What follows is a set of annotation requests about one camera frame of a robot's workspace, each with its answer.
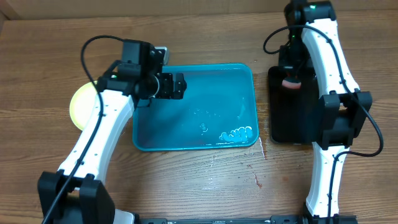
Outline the pink green sponge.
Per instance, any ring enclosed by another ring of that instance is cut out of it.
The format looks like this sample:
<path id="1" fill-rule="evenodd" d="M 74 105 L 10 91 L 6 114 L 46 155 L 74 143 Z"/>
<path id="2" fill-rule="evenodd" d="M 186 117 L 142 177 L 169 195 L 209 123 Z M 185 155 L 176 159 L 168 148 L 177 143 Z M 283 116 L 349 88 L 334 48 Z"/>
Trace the pink green sponge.
<path id="1" fill-rule="evenodd" d="M 301 81 L 294 77 L 286 77 L 282 80 L 282 86 L 286 89 L 298 90 L 301 85 Z"/>

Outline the yellow-green plate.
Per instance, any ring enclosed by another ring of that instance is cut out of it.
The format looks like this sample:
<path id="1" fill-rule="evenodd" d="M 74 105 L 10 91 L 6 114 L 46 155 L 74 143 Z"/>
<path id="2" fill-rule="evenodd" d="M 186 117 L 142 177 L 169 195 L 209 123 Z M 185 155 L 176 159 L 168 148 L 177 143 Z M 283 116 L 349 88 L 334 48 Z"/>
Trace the yellow-green plate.
<path id="1" fill-rule="evenodd" d="M 96 96 L 97 92 L 91 82 L 81 86 L 72 96 L 69 106 L 70 118 L 81 131 L 91 116 Z"/>

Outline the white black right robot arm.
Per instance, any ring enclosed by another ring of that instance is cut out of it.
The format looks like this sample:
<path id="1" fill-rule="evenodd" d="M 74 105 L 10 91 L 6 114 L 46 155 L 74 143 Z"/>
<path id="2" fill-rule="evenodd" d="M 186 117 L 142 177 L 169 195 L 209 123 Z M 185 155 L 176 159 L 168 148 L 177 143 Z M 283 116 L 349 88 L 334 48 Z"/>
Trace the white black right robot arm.
<path id="1" fill-rule="evenodd" d="M 291 1 L 284 9 L 289 40 L 279 49 L 279 65 L 299 79 L 312 69 L 318 82 L 320 107 L 310 122 L 313 130 L 312 184 L 305 206 L 309 223 L 356 223 L 339 216 L 338 192 L 349 147 L 369 114 L 370 93 L 351 76 L 330 1 Z"/>

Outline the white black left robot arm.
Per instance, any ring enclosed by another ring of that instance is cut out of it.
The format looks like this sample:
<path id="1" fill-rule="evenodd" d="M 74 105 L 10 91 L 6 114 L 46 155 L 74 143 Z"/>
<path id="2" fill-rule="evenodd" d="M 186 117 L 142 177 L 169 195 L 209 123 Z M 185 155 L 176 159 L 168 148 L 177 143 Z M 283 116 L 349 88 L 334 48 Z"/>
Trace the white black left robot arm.
<path id="1" fill-rule="evenodd" d="M 97 80 L 88 122 L 56 172 L 43 172 L 38 192 L 44 223 L 139 223 L 139 215 L 116 208 L 104 184 L 122 130 L 140 100 L 181 100 L 182 73 L 164 73 L 167 47 L 124 39 L 122 57 Z"/>

